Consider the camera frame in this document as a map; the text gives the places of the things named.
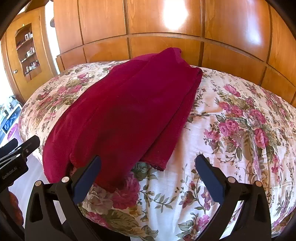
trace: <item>floral bed sheet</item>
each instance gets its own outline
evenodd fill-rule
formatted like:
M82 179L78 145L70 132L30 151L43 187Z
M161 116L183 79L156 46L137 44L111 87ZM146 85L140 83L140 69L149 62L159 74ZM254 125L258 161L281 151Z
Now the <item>floral bed sheet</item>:
M31 96L19 118L20 134L24 141L39 136L41 145L34 155L41 162L46 138L63 112L123 62L74 66ZM245 183L260 180L269 204L272 234L282 231L296 206L296 109L244 79L201 69L201 84L167 168L160 172L139 162L124 187L114 193L94 184L78 205L86 217L144 241L195 240L219 205L195 171L194 159L202 153L226 176ZM223 236L230 234L241 205L238 203Z

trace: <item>bed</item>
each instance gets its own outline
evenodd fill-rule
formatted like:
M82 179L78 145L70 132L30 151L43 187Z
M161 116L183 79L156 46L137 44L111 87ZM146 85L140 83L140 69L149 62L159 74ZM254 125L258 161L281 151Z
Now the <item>bed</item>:
M40 138L34 156L41 163L46 138L59 117L87 88L123 62L73 66L30 97L19 118L20 135L23 140L33 135ZM283 230L296 206L296 109L252 82L201 69L203 78L192 110L166 169L161 172L138 162L124 187L114 193L94 184L78 205L83 215L141 240L194 240L218 208L195 171L194 159L202 153L226 176L244 183L260 180L272 234ZM230 234L241 205L237 204L223 236Z

